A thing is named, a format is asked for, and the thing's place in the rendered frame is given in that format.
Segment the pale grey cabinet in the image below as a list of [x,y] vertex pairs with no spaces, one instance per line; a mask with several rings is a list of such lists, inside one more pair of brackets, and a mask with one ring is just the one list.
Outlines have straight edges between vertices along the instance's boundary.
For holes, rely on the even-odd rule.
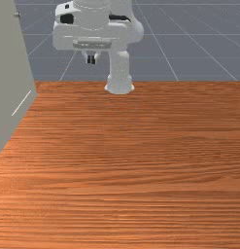
[[0,0],[0,153],[37,91],[14,0]]

